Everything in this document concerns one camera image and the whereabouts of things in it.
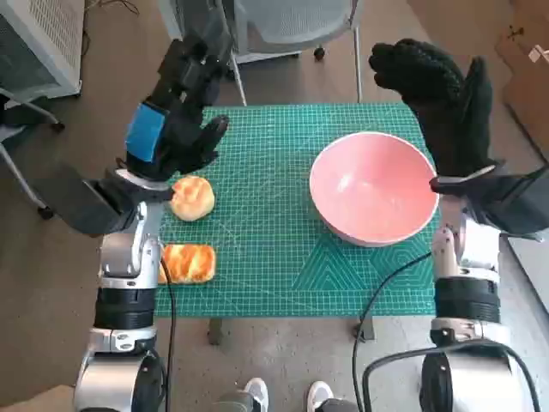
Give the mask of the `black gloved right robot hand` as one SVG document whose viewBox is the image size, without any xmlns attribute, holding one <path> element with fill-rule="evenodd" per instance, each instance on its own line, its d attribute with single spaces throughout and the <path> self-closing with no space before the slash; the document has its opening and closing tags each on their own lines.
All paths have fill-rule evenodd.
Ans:
<svg viewBox="0 0 549 412">
<path fill-rule="evenodd" d="M 473 57 L 463 74 L 445 51 L 401 39 L 376 43 L 369 65 L 375 83 L 398 93 L 417 118 L 439 175 L 467 177 L 493 163 L 492 84 L 484 58 Z"/>
</svg>

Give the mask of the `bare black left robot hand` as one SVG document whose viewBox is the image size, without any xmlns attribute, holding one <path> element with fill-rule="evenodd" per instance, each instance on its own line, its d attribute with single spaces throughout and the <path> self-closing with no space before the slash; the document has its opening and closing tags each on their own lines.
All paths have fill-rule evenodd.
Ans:
<svg viewBox="0 0 549 412">
<path fill-rule="evenodd" d="M 160 67 L 152 93 L 137 107 L 125 137 L 126 155 L 117 165 L 139 178 L 160 182 L 174 173 L 192 173 L 212 163 L 229 117 L 203 123 L 227 72 L 232 40 L 195 33 L 175 39 Z"/>
</svg>

